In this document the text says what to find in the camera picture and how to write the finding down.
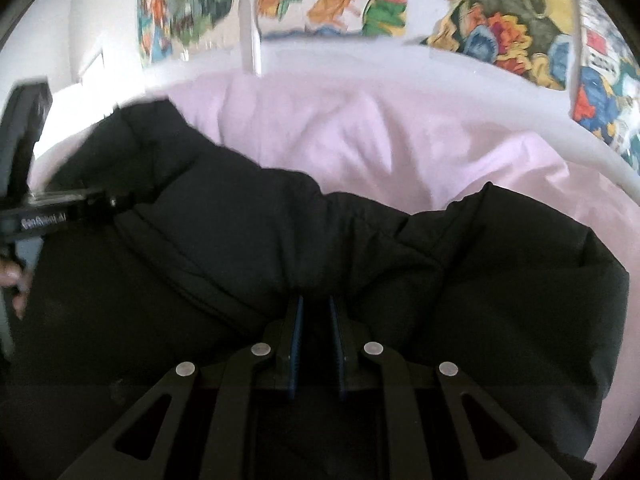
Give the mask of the person left hand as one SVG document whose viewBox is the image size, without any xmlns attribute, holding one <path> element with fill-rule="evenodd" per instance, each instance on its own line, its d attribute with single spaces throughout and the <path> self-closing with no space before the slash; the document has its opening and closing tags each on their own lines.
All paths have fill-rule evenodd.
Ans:
<svg viewBox="0 0 640 480">
<path fill-rule="evenodd" d="M 23 268 L 15 261 L 1 259 L 1 287 L 7 289 L 11 296 L 11 306 L 19 320 L 25 316 L 28 296 L 32 288 L 32 271 Z"/>
</svg>

